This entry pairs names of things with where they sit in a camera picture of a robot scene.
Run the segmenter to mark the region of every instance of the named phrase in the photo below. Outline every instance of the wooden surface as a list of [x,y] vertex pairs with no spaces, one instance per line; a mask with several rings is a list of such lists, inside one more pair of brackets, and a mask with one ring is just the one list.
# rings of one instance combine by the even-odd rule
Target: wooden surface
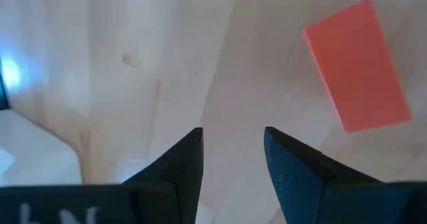
[[427,179],[427,0],[373,0],[411,123],[345,134],[301,30],[359,0],[0,0],[14,110],[123,181],[205,131],[199,223],[277,223],[266,125],[382,180]]

